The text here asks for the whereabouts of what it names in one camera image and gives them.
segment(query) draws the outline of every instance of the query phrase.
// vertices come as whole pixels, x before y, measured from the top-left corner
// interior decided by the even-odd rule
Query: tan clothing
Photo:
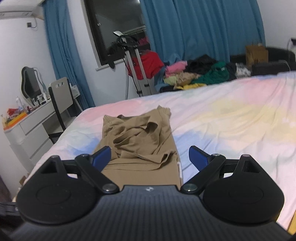
[[[192,80],[198,79],[201,75],[196,73],[181,72],[177,73],[177,86],[189,85]]]
[[[103,118],[102,140],[95,149],[111,147],[102,173],[123,185],[177,185],[179,156],[170,128],[170,109],[158,107],[134,117]]]

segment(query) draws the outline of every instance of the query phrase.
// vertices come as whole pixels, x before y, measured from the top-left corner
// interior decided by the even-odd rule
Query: desk
[[[82,111],[76,98],[80,96],[77,86],[72,86],[73,98]],[[20,163],[31,172],[40,158],[53,146],[43,124],[55,115],[51,100],[38,107],[12,128],[4,133],[10,142],[10,147]]]

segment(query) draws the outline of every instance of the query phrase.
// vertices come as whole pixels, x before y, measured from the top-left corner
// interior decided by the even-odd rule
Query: pink clothing
[[[173,76],[176,73],[182,72],[183,70],[185,70],[186,66],[187,66],[187,61],[179,61],[179,62],[176,62],[175,64],[167,66],[165,68],[165,76],[169,78],[170,76]]]

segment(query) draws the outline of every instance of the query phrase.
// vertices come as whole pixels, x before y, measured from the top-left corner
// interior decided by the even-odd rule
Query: office chair
[[[73,95],[69,80],[63,77],[55,82],[52,82],[48,88],[54,110],[57,114],[59,123],[54,123],[48,130],[48,136],[53,143],[54,138],[59,138],[66,128],[74,121],[75,117],[62,118],[61,114],[69,108],[73,102]]]

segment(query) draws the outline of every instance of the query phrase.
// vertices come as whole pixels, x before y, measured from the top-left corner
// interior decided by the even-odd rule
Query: white bedsheet
[[[37,163],[92,153],[102,136],[105,114],[140,115],[158,105],[171,109],[170,124],[181,158],[183,179],[198,170],[189,147],[238,159],[252,155],[279,185],[285,205],[278,223],[287,228],[296,210],[296,72],[121,101],[85,110]]]

